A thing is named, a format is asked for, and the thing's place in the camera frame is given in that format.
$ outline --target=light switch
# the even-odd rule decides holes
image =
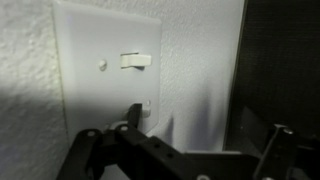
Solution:
[[[161,21],[62,1],[54,19],[69,142],[82,129],[123,120],[134,103],[148,104],[139,129],[154,128]]]

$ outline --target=white wall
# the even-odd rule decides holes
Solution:
[[[162,20],[160,124],[152,134],[182,151],[221,150],[243,0],[74,2]],[[55,179],[67,153],[51,7],[0,1],[1,180]]]

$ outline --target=black metal frame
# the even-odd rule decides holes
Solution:
[[[57,180],[99,180],[104,168],[114,164],[133,180],[281,180],[291,176],[288,169],[293,166],[306,170],[311,179],[319,179],[316,164],[303,161],[310,159],[310,153],[319,160],[319,143],[302,139],[286,127],[259,126],[267,131],[260,138],[264,143],[253,141],[264,151],[261,159],[240,153],[181,154],[157,137],[147,137],[137,130],[141,110],[141,104],[132,105],[127,123],[105,133],[81,131]],[[248,109],[244,116],[255,118]]]

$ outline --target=switch toggle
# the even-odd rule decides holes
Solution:
[[[151,56],[145,54],[122,54],[121,68],[137,67],[143,68],[152,64]]]

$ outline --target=switch plate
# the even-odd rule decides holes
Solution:
[[[54,2],[54,19],[69,142],[82,129],[103,130],[134,103],[150,103],[139,129],[159,119],[161,21]],[[120,55],[152,56],[152,65],[121,68]]]

